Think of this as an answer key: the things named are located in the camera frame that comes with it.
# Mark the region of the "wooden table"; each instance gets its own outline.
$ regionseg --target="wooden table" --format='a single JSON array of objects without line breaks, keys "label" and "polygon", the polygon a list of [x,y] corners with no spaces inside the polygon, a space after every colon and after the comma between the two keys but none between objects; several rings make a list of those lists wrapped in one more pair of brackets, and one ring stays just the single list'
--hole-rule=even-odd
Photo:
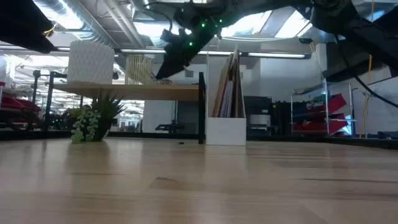
[{"label": "wooden table", "polygon": [[198,85],[96,85],[96,84],[54,84],[57,90],[95,98],[103,93],[117,94],[124,100],[175,100],[198,101]]}]

